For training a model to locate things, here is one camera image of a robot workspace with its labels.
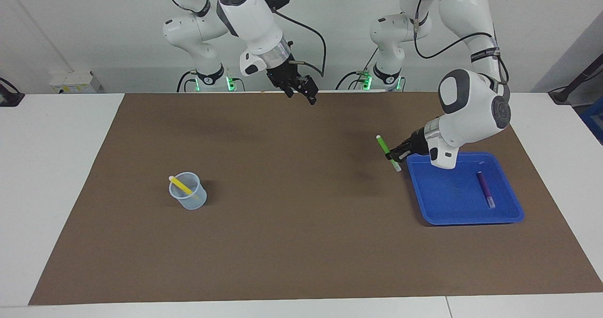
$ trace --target brown mat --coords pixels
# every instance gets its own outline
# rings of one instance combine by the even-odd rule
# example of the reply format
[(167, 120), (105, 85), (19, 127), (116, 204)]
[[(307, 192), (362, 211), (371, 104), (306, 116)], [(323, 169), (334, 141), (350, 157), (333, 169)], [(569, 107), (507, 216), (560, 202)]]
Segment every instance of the brown mat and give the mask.
[[(440, 114), (435, 93), (126, 95), (30, 305), (603, 291), (511, 128), (464, 150), (496, 155), (525, 221), (424, 222), (375, 134)], [(201, 209), (170, 198), (181, 171)]]

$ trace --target green led light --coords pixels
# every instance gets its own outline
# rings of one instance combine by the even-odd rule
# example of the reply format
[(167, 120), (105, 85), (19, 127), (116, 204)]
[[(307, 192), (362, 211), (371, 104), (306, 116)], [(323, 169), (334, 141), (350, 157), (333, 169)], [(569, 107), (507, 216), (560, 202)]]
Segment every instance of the green led light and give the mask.
[(236, 90), (235, 82), (228, 75), (226, 76), (226, 84), (228, 85), (229, 92)]
[(367, 74), (367, 78), (362, 83), (362, 89), (364, 89), (364, 90), (370, 90), (371, 89), (371, 83), (373, 83), (373, 77), (371, 77), (370, 75)]

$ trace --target black band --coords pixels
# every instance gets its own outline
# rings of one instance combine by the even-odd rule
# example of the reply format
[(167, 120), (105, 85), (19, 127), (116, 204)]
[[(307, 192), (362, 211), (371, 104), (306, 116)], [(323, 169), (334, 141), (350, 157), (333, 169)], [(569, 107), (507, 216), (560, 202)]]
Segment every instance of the black band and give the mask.
[(488, 58), (488, 57), (498, 57), (500, 56), (500, 48), (491, 47), (486, 48), (485, 50), (480, 50), (480, 52), (471, 54), (471, 62), (476, 62), (479, 59)]
[(198, 17), (204, 17), (207, 15), (207, 12), (209, 12), (209, 9), (212, 7), (212, 3), (209, 2), (209, 0), (205, 0), (205, 6), (203, 6), (203, 8), (198, 11), (195, 12), (195, 15)]
[(375, 73), (375, 76), (377, 78), (379, 78), (380, 80), (382, 80), (383, 83), (386, 84), (386, 85), (393, 84), (394, 81), (396, 81), (396, 79), (398, 77), (400, 77), (400, 72), (401, 71), (402, 71), (402, 69), (400, 69), (400, 71), (398, 71), (398, 73), (387, 74), (387, 73), (383, 73), (383, 72), (379, 71), (379, 69), (377, 68), (377, 64), (375, 64), (373, 66), (373, 72)]
[(196, 75), (207, 86), (214, 85), (218, 81), (218, 79), (220, 79), (222, 77), (222, 75), (224, 75), (224, 65), (220, 64), (220, 69), (218, 69), (218, 71), (216, 73), (213, 73), (210, 75), (205, 75), (205, 74), (197, 72)]

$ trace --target plastic tray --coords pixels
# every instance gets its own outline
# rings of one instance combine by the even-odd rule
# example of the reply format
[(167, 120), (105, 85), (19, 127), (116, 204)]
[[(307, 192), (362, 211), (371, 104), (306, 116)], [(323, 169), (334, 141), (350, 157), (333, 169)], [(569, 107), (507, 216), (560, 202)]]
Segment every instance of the plastic tray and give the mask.
[[(421, 213), (433, 225), (517, 223), (523, 210), (496, 158), (486, 152), (459, 153), (456, 167), (431, 165), (428, 155), (407, 158)], [(496, 207), (491, 209), (478, 181), (481, 171)]]

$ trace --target table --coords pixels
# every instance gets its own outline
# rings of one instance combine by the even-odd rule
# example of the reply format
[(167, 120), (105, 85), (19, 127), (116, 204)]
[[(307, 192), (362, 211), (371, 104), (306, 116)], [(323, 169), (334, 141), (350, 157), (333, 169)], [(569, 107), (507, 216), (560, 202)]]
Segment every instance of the table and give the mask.
[[(0, 316), (598, 317), (603, 294), (23, 307), (86, 181), (123, 95), (30, 95), (0, 110)], [(512, 126), (599, 277), (603, 147), (569, 106), (515, 93)]]

